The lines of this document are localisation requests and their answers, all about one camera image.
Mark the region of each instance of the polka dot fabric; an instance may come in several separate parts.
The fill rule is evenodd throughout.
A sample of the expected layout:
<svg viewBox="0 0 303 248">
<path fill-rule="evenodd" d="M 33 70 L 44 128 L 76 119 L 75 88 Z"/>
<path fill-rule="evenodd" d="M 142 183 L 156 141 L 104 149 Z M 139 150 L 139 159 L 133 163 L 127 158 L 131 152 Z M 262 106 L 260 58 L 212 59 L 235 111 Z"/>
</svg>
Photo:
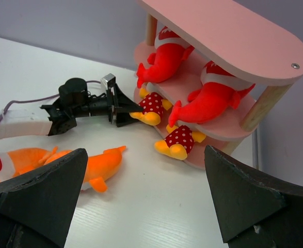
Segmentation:
<svg viewBox="0 0 303 248">
<path fill-rule="evenodd" d="M 164 112 L 162 101 L 163 97 L 161 97 L 158 93 L 151 92 L 147 94 L 142 101 L 140 101 L 139 105 L 143 107 L 143 114 L 148 112 L 155 112 L 156 114 L 159 114 L 160 117 L 162 117 Z"/>
<path fill-rule="evenodd" d="M 187 154 L 190 153 L 195 143 L 191 129 L 185 125 L 175 129 L 164 140 L 168 147 L 175 144 L 182 145 L 186 149 Z"/>
</svg>

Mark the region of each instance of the black foam piece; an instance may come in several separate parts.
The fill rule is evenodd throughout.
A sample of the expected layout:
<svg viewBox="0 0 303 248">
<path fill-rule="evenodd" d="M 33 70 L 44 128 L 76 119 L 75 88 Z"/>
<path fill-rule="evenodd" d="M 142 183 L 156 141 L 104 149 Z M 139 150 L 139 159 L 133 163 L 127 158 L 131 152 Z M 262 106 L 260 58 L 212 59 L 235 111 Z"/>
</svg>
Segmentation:
<svg viewBox="0 0 303 248">
<path fill-rule="evenodd" d="M 0 248 L 64 247 L 87 161 L 80 148 L 1 182 Z"/>
<path fill-rule="evenodd" d="M 230 248 L 303 247 L 303 187 L 207 146 L 205 169 L 224 243 Z"/>
</svg>

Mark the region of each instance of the white stripe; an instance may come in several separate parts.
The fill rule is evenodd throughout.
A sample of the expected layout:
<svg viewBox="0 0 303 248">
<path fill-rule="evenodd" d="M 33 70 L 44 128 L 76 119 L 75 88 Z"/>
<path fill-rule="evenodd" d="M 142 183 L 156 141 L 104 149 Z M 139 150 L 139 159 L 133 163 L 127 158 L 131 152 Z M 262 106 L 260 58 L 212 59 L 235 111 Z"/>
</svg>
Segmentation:
<svg viewBox="0 0 303 248">
<path fill-rule="evenodd" d="M 178 44 L 180 46 L 182 46 L 184 49 L 187 49 L 190 44 L 185 41 L 184 39 L 180 38 L 180 37 L 173 37 L 173 38 L 167 38 L 167 39 L 163 39 L 163 40 L 159 40 L 158 36 L 155 39 L 155 48 L 159 48 L 161 45 L 164 44 Z"/>
<path fill-rule="evenodd" d="M 203 70 L 201 75 L 201 82 L 203 85 L 209 82 L 215 82 L 218 84 L 231 87 L 232 89 L 235 89 L 237 91 L 247 89 L 253 85 L 253 83 L 244 81 L 234 76 L 219 75 L 214 73 L 204 73 L 204 71 L 206 70 Z"/>
<path fill-rule="evenodd" d="M 2 163 L 2 169 L 0 170 L 0 182 L 6 181 L 12 178 L 16 169 L 13 166 L 13 162 L 8 153 L 0 153 L 0 159 Z"/>
</svg>

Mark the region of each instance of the pink shelf top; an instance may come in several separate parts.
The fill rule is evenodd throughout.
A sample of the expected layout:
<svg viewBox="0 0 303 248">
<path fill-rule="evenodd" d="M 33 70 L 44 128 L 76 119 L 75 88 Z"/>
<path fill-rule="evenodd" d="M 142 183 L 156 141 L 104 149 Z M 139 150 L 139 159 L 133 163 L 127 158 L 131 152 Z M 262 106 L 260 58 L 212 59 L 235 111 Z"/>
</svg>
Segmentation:
<svg viewBox="0 0 303 248">
<path fill-rule="evenodd" d="M 134 52 L 135 62 L 137 64 L 143 63 L 146 68 L 149 68 L 150 65 L 147 63 L 147 58 L 154 51 L 154 47 L 146 45 L 145 42 L 140 43 Z M 178 72 L 171 79 L 159 84 L 153 84 L 153 86 L 172 104 L 181 100 L 182 105 L 186 105 L 189 93 L 202 87 L 200 74 L 206 62 L 199 54 L 193 52 L 189 59 L 182 63 Z M 240 127 L 240 121 L 249 112 L 255 102 L 255 99 L 247 95 L 242 99 L 238 109 L 233 110 L 232 108 L 228 108 L 221 116 L 212 121 L 202 125 L 181 121 L 179 124 L 185 124 L 189 127 L 193 126 L 196 130 L 220 141 L 237 141 L 252 133 L 252 131 L 244 131 Z"/>
<path fill-rule="evenodd" d="M 303 43 L 233 0 L 137 0 L 161 23 L 233 75 L 283 86 L 303 75 Z"/>
<path fill-rule="evenodd" d="M 141 98 L 139 97 L 139 89 L 137 88 L 135 88 L 134 90 L 134 101 L 136 103 L 139 103 L 141 101 Z M 161 123 L 155 126 L 155 129 L 161 135 L 162 138 L 165 138 L 168 135 L 166 126 L 167 126 L 167 119 L 169 117 L 169 114 L 170 114 L 169 111 L 164 111 L 164 115 Z M 221 150 L 224 144 L 225 144 L 224 141 L 218 141 L 211 137 L 206 137 L 206 139 L 202 143 L 194 144 L 193 149 L 190 151 L 188 158 L 184 160 L 184 162 L 197 169 L 205 169 L 205 163 L 204 163 L 205 147 L 207 145 L 211 145 Z"/>
</svg>

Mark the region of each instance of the cable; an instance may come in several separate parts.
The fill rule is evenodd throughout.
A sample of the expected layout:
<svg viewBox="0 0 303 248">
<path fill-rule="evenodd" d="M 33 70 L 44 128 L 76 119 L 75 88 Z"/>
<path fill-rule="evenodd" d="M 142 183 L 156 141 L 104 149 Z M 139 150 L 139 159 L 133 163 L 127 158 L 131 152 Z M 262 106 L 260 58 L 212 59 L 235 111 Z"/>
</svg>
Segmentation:
<svg viewBox="0 0 303 248">
<path fill-rule="evenodd" d="M 90 80 L 90 81 L 86 81 L 86 83 L 98 83 L 100 84 L 100 81 L 97 80 Z M 59 94 L 56 95 L 52 95 L 50 97 L 45 97 L 45 98 L 40 98 L 40 99 L 32 99 L 32 100 L 27 100 L 27 101 L 17 101 L 17 100 L 12 100 L 10 102 L 7 103 L 7 105 L 5 106 L 5 108 L 3 109 L 3 112 L 0 114 L 0 122 L 3 120 L 4 116 L 6 115 L 6 113 L 8 112 L 10 106 L 14 103 L 32 103 L 32 102 L 41 102 L 41 101 L 45 101 L 45 100 L 49 100 L 49 99 L 53 99 L 55 97 L 58 97 Z"/>
</svg>

